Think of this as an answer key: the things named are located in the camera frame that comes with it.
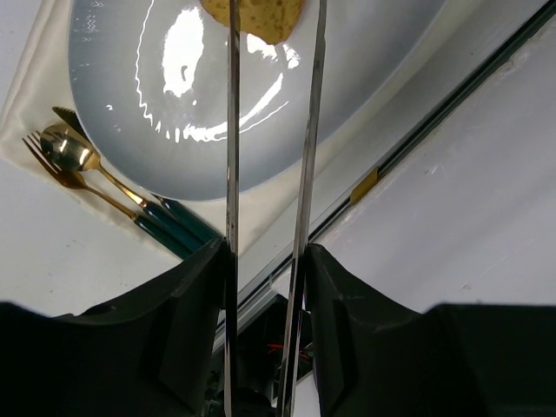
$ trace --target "fork tines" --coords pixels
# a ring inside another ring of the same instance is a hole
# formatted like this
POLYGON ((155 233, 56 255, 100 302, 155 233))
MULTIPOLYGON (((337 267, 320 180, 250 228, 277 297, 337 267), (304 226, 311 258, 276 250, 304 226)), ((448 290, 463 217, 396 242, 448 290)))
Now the fork tines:
POLYGON ((27 135, 27 138, 22 137, 21 140, 30 151, 30 153, 33 154, 33 156, 41 163, 41 165, 43 165, 44 169, 46 169, 52 175, 55 175, 60 171, 60 169, 43 155, 39 135, 39 132, 34 132, 27 135))

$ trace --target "knife blade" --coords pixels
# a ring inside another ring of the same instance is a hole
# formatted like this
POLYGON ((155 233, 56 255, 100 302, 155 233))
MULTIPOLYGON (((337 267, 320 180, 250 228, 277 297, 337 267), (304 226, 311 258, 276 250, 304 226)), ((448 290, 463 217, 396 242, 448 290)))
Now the knife blade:
POLYGON ((67 123, 75 132, 89 140, 75 111, 58 106, 54 106, 52 111, 54 111, 56 115, 67 123))

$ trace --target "metal tongs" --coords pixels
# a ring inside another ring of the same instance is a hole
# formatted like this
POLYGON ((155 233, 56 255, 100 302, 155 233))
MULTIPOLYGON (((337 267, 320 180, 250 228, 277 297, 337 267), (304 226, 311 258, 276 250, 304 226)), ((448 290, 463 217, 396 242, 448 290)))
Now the metal tongs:
MULTIPOLYGON (((240 148, 240 0, 229 0, 228 40, 228 193, 226 210, 226 240, 231 256, 233 274, 226 282, 226 340, 224 344, 224 411, 232 417, 236 404, 236 340, 237 340, 237 282, 238 282, 238 220, 239 220, 239 148, 240 148)), ((314 47, 313 75, 309 100, 309 118, 303 146, 301 182, 297 203, 294 253, 288 295, 288 316, 284 335, 277 417, 294 413, 295 386, 301 336, 301 313, 305 290, 311 197, 313 194, 316 138, 321 111, 322 75, 326 42, 327 0, 320 0, 319 20, 314 47)))

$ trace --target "red wire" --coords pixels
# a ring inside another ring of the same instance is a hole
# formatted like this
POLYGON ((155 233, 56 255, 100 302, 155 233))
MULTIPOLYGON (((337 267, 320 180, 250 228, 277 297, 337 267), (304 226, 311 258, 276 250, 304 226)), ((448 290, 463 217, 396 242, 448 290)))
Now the red wire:
MULTIPOLYGON (((268 351, 269 354, 272 354, 273 352, 275 352, 276 349, 284 349, 283 345, 278 345, 276 343, 269 343, 268 347, 271 348, 268 351)), ((311 359, 307 354, 302 354, 301 352, 299 353, 299 356, 300 356, 300 358, 303 358, 303 359, 307 359, 307 360, 311 359)))

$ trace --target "gold spoon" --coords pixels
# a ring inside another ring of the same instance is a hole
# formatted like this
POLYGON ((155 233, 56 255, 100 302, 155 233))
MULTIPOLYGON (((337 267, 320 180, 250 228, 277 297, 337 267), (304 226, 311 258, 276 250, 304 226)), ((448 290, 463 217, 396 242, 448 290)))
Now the gold spoon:
POLYGON ((87 139, 63 123, 49 126, 41 133, 41 149, 51 162, 67 171, 97 170, 118 187, 127 197, 135 202, 142 211, 160 225, 167 233, 173 235, 191 252, 199 249, 203 242, 184 228, 157 204, 150 202, 119 182, 101 164, 101 157, 87 139))
MULTIPOLYGON (((54 106, 52 111, 56 113, 66 124, 68 124, 73 130, 75 130, 83 139, 90 142, 87 137, 83 126, 79 122, 77 113, 72 109, 67 109, 64 107, 54 106)), ((207 223, 201 220, 197 215, 192 213, 188 208, 185 208, 179 202, 175 200, 170 200, 169 198, 162 197, 160 195, 154 195, 156 200, 158 200, 161 205, 170 213, 175 219, 183 225, 187 230, 189 230, 193 235, 197 236, 201 242, 206 243, 214 238, 221 238, 222 234, 211 228, 207 223)))
POLYGON ((162 228, 158 227, 146 216, 133 213, 129 208, 123 206, 110 196, 105 195, 97 189, 90 187, 90 185, 86 183, 85 179, 80 173, 75 171, 62 170, 60 169, 60 167, 55 165, 48 157, 43 154, 43 150, 39 145, 38 132, 36 134, 31 133, 30 135, 27 135, 26 138, 22 138, 22 141, 27 149, 30 151, 30 153, 40 162, 41 165, 43 165, 44 169, 46 169, 46 172, 48 172, 56 181, 58 181, 60 185, 67 189, 82 189, 85 191, 89 191, 90 193, 101 197, 108 204, 124 213, 138 228, 147 232, 149 235, 154 237, 162 245, 174 252, 180 258, 185 259, 191 255, 190 250, 183 247, 180 242, 178 242, 176 239, 174 239, 174 237, 162 230, 162 228))

